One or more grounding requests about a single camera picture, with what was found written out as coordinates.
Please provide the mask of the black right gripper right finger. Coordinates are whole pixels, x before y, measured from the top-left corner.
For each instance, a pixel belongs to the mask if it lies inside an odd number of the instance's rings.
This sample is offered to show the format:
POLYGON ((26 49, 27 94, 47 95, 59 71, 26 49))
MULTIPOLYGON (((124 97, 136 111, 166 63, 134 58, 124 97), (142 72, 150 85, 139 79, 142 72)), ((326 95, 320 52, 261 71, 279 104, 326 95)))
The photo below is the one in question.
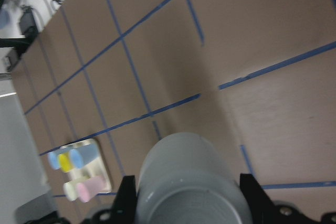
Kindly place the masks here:
POLYGON ((274 204, 252 174, 240 174, 239 187, 243 193, 253 223, 272 223, 274 204))

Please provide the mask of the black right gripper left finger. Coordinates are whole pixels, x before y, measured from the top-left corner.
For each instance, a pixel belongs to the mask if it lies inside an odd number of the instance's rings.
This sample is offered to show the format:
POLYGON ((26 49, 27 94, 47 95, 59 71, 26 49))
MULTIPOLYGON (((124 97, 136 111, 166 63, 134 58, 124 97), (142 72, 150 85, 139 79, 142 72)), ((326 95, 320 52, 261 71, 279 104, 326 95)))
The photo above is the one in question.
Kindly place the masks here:
POLYGON ((135 176, 124 176, 111 208, 111 223, 133 223, 137 203, 135 176))

